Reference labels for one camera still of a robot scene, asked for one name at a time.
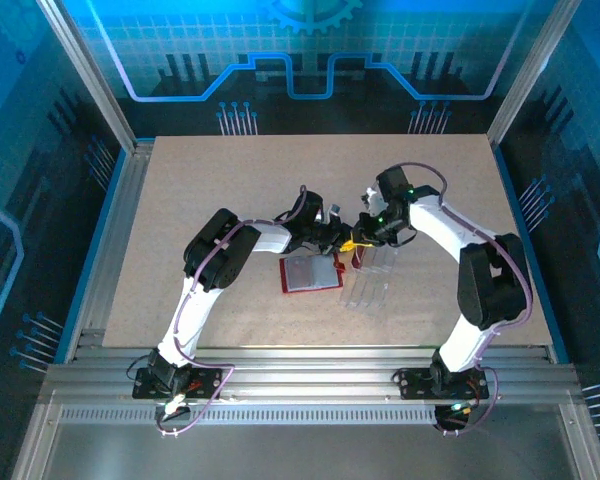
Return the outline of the red leather card holder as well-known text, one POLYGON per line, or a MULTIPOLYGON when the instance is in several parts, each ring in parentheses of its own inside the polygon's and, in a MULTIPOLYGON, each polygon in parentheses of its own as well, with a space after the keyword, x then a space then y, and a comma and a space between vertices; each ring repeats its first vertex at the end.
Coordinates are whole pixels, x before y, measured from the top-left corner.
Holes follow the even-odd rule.
POLYGON ((288 256, 279 260, 285 294, 331 290, 343 286, 345 265, 336 253, 288 256))

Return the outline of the aluminium side rail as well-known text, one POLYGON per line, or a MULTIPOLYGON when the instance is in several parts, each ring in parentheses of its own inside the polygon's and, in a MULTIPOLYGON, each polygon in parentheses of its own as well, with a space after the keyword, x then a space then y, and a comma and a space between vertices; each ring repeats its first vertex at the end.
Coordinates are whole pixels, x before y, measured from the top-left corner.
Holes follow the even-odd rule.
POLYGON ((100 332, 106 329, 154 143, 153 139, 143 139, 135 152, 129 153, 105 229, 103 251, 96 266, 96 275, 83 303, 78 324, 81 331, 74 334, 71 356, 65 363, 74 358, 85 330, 100 332))

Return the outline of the grey metal bench panel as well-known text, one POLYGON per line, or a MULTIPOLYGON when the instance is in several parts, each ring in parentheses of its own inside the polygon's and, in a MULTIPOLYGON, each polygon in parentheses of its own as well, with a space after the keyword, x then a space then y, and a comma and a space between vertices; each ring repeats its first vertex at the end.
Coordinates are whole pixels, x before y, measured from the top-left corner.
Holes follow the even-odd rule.
POLYGON ((7 480, 600 480, 581 405, 499 406, 461 436, 429 425, 61 424, 37 408, 7 480))

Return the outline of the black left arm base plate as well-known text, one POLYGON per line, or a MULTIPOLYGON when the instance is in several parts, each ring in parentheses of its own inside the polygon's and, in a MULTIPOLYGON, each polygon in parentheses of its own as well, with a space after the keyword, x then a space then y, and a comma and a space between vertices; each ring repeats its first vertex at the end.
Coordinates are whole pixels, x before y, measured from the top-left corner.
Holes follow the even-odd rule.
MULTIPOLYGON (((210 399, 223 379, 222 369, 192 368, 184 373, 184 384, 178 393, 184 393, 187 399, 210 399)), ((163 400, 173 396, 172 390, 152 375, 147 368, 136 372, 132 390, 133 399, 163 400)))

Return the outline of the blue table edge strip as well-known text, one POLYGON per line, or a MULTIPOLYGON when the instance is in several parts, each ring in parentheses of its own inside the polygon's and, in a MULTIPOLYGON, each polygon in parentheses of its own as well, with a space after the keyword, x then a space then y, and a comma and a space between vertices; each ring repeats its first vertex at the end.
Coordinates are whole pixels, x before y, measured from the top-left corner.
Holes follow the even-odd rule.
POLYGON ((128 158, 129 153, 125 150, 122 150, 118 155, 111 182, 105 193, 95 230, 89 244, 83 268, 81 270, 59 344, 56 349, 53 360, 54 364, 63 364, 67 361, 67 359, 71 356, 70 348, 73 336, 76 332, 81 331, 81 328, 78 326, 78 324, 83 303, 87 297, 87 290, 92 284, 93 277, 96 275, 96 266, 103 251, 105 229, 111 215, 118 184, 123 176, 128 158))
POLYGON ((568 363, 569 356, 565 342, 549 298, 531 237, 531 234, 549 216, 549 207, 555 202, 552 188, 547 183, 546 175, 542 174, 533 177, 521 192, 517 192, 501 149, 495 147, 493 153, 516 226, 522 238, 531 278, 536 287, 537 302, 544 314, 551 337, 554 358, 558 363, 568 363))

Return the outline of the black connector with lights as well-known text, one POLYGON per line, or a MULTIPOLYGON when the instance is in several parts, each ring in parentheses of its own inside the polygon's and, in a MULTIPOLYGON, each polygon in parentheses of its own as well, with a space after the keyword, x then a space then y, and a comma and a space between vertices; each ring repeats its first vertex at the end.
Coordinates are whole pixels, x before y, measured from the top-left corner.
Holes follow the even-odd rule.
POLYGON ((480 402, 476 399, 456 400, 448 405, 436 405, 434 409, 436 428, 441 431, 464 429, 474 409, 480 402))

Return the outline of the aluminium frame cross rail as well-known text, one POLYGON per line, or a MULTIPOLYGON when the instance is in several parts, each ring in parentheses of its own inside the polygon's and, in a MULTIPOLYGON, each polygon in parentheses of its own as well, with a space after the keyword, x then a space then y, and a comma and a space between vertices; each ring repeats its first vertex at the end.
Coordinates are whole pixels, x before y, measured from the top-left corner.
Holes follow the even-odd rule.
MULTIPOLYGON (((138 349, 80 347, 68 364, 49 366, 39 399, 58 403, 126 404, 132 382, 125 374, 138 349)), ((401 367, 429 365, 430 348, 389 346, 202 348, 198 359, 234 373, 221 398, 266 404, 396 404, 391 381, 401 367)), ((553 362, 547 347, 495 346, 481 361, 489 389, 509 405, 543 405, 582 399, 576 369, 553 362)))

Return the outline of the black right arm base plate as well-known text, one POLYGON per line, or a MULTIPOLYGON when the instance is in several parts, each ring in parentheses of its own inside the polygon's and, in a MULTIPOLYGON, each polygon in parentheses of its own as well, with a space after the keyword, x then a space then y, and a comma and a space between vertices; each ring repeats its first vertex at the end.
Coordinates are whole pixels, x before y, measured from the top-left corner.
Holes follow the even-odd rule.
POLYGON ((403 400, 482 400, 490 396, 485 373, 476 369, 452 373, 448 382, 443 382, 428 368, 401 368, 392 381, 403 400))

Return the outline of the aluminium frame post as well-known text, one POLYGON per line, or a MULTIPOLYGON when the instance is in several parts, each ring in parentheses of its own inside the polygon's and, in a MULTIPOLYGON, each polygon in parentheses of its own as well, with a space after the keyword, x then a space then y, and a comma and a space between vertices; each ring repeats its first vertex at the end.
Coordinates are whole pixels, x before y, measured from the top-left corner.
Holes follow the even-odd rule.
POLYGON ((36 0, 69 60, 126 153, 134 153, 137 139, 101 69, 62 0, 36 0))
POLYGON ((581 2, 582 0, 556 0, 487 131, 492 149, 498 147, 504 139, 581 2))

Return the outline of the clear acrylic card stand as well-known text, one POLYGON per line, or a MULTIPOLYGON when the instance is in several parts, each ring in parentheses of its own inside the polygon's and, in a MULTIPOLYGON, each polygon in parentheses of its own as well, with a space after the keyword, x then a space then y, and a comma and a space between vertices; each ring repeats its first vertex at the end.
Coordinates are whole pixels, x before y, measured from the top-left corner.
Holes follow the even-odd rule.
POLYGON ((339 304, 354 312, 378 315, 384 308, 397 254, 390 246, 367 248, 360 269, 350 263, 339 304))

